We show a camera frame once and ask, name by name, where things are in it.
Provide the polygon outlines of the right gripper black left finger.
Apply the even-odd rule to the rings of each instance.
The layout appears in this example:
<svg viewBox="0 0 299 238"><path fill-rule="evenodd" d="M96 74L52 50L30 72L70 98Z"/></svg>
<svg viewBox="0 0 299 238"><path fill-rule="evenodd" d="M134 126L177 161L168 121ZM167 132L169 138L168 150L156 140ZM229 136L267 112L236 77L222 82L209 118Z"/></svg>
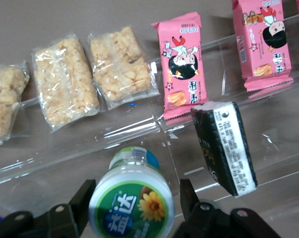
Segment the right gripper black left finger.
<svg viewBox="0 0 299 238"><path fill-rule="evenodd" d="M88 206L96 187L86 180L68 203L58 204L34 217L29 211L17 211L0 221L0 238L79 238L89 220Z"/></svg>

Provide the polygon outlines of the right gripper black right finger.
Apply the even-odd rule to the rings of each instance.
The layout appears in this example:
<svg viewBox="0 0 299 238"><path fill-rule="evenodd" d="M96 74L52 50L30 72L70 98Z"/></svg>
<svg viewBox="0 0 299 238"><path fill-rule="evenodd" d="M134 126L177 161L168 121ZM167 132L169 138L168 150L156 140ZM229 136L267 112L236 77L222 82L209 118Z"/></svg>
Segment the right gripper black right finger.
<svg viewBox="0 0 299 238"><path fill-rule="evenodd" d="M255 211L236 208L224 213L213 201L199 200L189 179L180 180L184 222L175 238L279 238Z"/></svg>

